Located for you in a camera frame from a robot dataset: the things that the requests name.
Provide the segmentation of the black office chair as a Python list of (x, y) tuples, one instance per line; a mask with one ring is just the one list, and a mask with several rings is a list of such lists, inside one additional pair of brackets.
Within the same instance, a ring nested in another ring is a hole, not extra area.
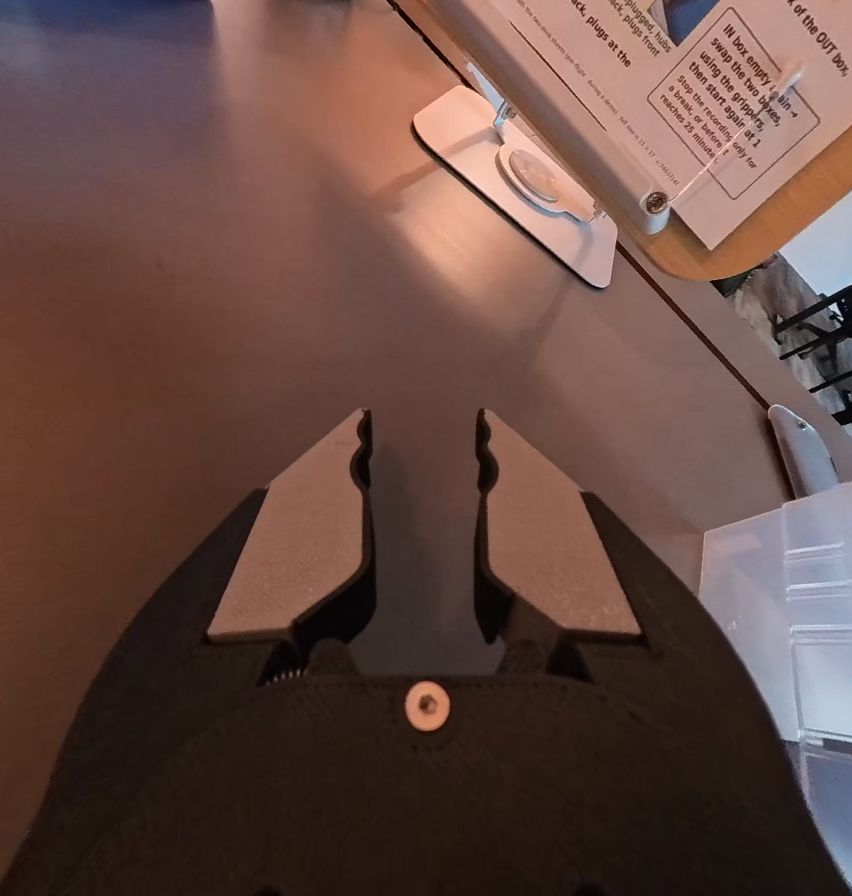
[(837, 424), (852, 428), (852, 285), (779, 319), (773, 337), (790, 337), (779, 360), (807, 376), (808, 391), (829, 399)]

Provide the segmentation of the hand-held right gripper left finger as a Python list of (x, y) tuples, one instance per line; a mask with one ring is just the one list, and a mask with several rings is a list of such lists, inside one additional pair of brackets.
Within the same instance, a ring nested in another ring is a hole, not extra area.
[(372, 425), (354, 409), (268, 484), (208, 625), (213, 644), (353, 639), (375, 596), (346, 609), (373, 560), (369, 506)]

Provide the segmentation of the clear plastic box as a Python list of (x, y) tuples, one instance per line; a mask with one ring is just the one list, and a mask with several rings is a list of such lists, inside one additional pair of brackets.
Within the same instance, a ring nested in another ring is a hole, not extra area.
[(798, 745), (820, 830), (852, 854), (852, 482), (707, 532), (698, 597)]

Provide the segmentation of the pale rounded ledge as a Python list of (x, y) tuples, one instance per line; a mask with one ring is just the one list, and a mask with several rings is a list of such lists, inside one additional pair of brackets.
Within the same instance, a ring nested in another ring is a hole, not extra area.
[(833, 458), (811, 423), (780, 404), (769, 407), (768, 421), (795, 499), (812, 497), (841, 484)]

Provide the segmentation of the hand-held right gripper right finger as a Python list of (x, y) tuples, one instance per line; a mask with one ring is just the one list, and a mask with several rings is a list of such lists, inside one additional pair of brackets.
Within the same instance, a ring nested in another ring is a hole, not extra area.
[(642, 628), (577, 484), (489, 409), (477, 413), (475, 453), (485, 642), (637, 642)]

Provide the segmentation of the white holder bar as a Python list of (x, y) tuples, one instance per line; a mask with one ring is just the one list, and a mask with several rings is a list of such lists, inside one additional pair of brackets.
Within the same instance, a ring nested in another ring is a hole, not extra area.
[(433, 2), (441, 23), (559, 161), (648, 237), (670, 223), (675, 189), (633, 119), (618, 33), (590, 2)]

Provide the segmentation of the printed instruction sheet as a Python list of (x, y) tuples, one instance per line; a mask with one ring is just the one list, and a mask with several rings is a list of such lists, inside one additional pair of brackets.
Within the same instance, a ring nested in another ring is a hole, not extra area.
[(852, 126), (852, 1), (461, 2), (492, 65), (612, 142), (636, 221), (713, 250)]

